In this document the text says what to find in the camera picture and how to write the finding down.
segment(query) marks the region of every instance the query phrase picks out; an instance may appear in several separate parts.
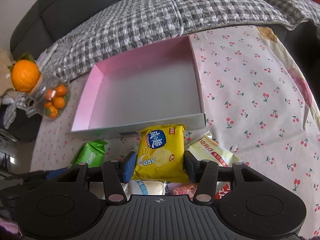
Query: blue label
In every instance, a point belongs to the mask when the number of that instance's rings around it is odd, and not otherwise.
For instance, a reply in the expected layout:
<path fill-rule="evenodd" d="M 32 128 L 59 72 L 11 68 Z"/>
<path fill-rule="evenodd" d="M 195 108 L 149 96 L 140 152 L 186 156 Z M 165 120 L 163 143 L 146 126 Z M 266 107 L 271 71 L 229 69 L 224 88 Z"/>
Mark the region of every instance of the blue label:
<path fill-rule="evenodd" d="M 148 133 L 148 141 L 151 149 L 158 149 L 166 144 L 166 138 L 162 130 L 154 130 Z"/>

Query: sofa cushion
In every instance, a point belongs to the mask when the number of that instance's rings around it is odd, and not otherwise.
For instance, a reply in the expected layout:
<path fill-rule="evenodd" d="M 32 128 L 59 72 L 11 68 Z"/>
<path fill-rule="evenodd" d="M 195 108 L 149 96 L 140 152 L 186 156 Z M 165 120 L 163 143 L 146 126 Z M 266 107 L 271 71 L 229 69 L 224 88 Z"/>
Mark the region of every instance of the sofa cushion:
<path fill-rule="evenodd" d="M 13 31 L 10 51 L 15 59 L 25 52 L 37 58 L 53 42 L 40 18 L 39 0 L 37 0 Z"/>
<path fill-rule="evenodd" d="M 58 40 L 102 9 L 120 0 L 40 0 L 40 16 Z"/>

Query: tangerine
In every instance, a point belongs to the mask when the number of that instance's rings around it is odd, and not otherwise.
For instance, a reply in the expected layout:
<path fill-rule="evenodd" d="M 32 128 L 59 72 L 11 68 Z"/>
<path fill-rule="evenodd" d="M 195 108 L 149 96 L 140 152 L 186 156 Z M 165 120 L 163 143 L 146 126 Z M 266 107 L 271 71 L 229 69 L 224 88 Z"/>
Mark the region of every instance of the tangerine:
<path fill-rule="evenodd" d="M 62 97 L 67 93 L 67 88 L 65 85 L 60 84 L 56 87 L 56 96 L 57 97 Z"/>
<path fill-rule="evenodd" d="M 17 61 L 11 71 L 11 82 L 19 92 L 30 92 L 40 77 L 37 64 L 30 60 Z"/>
<path fill-rule="evenodd" d="M 52 119 L 57 118 L 59 111 L 54 106 L 46 107 L 46 115 Z"/>
<path fill-rule="evenodd" d="M 55 97 L 52 99 L 54 107 L 61 109 L 66 106 L 66 102 L 63 97 Z"/>
<path fill-rule="evenodd" d="M 52 102 L 50 101 L 50 102 L 46 102 L 46 103 L 44 103 L 44 107 L 49 107 L 49 106 L 52 106 L 53 104 L 52 104 Z"/>
<path fill-rule="evenodd" d="M 45 99 L 47 99 L 47 100 L 51 100 L 52 98 L 54 98 L 54 96 L 56 95 L 56 92 L 55 92 L 55 90 L 53 90 L 53 89 L 49 89 L 47 92 L 46 92 L 46 94 L 45 94 Z"/>

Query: floor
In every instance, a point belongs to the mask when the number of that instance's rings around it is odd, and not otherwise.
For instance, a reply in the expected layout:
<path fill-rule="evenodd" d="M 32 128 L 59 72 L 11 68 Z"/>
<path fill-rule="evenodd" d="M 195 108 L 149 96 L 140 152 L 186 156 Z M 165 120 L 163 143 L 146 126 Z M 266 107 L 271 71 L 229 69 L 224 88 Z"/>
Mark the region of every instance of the floor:
<path fill-rule="evenodd" d="M 13 143 L 4 145 L 0 141 L 0 162 L 4 153 L 10 156 L 8 160 L 8 171 L 15 174 L 21 174 L 30 171 L 35 141 L 29 143 Z"/>

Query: plaid fabric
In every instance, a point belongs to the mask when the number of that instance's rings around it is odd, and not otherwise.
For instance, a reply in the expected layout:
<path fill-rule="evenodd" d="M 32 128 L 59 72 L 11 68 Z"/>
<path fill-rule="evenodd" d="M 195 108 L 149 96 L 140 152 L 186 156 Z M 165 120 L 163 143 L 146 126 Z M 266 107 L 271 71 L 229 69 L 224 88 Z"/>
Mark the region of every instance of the plaid fabric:
<path fill-rule="evenodd" d="M 203 29 L 234 24 L 320 21 L 320 5 L 310 0 L 121 0 L 56 41 L 38 58 L 42 73 L 71 81 L 93 64 L 129 49 Z M 27 108 L 21 93 L 4 115 L 9 128 L 16 108 Z"/>
<path fill-rule="evenodd" d="M 312 21 L 320 24 L 320 5 L 312 0 L 264 0 L 279 10 L 288 24 L 284 24 L 289 30 L 293 30 L 301 22 Z"/>

